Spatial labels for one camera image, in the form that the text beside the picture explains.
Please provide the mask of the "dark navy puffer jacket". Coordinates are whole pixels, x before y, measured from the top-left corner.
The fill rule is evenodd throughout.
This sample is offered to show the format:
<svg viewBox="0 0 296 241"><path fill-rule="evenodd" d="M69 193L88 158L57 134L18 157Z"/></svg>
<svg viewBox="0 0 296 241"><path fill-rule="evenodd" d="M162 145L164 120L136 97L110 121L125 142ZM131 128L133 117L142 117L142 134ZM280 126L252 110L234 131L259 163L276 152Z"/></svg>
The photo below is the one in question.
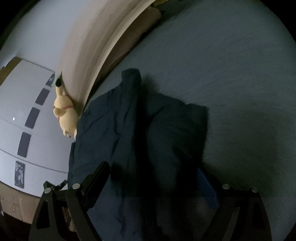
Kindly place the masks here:
<svg viewBox="0 0 296 241"><path fill-rule="evenodd" d="M137 69L122 71L121 79L78 121L69 184L110 164L88 212L103 240L202 240L197 203L207 108L148 92Z"/></svg>

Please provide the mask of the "yellow Pikachu plush toy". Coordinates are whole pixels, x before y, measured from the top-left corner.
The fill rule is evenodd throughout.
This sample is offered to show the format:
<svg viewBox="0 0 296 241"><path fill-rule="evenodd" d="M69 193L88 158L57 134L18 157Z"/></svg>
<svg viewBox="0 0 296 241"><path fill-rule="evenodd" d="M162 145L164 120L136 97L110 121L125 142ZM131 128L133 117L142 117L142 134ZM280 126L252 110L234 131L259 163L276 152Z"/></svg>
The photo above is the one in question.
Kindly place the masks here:
<svg viewBox="0 0 296 241"><path fill-rule="evenodd" d="M62 73L55 81L55 91L56 98L53 104L53 114L58 120L63 135L76 139L79 116L70 97L64 94Z"/></svg>

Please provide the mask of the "grey bed sheet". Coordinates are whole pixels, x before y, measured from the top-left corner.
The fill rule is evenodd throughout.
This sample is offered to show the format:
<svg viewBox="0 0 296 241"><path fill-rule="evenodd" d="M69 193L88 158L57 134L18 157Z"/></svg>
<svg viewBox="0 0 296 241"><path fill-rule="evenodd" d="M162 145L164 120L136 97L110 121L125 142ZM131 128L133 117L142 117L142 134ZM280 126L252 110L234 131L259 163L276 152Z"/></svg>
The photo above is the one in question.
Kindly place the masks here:
<svg viewBox="0 0 296 241"><path fill-rule="evenodd" d="M156 28L93 98L140 70L157 91L209 109L205 162L256 187L273 240L295 224L295 41L267 1L168 1Z"/></svg>

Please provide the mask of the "beige upholstered headboard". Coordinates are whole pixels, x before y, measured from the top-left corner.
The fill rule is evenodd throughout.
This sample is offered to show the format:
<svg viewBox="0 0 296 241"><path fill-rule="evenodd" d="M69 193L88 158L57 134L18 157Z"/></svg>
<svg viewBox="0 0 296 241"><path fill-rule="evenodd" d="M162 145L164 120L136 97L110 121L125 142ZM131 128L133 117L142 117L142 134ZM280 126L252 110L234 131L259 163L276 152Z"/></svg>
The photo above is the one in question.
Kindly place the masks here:
<svg viewBox="0 0 296 241"><path fill-rule="evenodd" d="M152 1L91 1L66 38L55 70L81 114L112 49Z"/></svg>

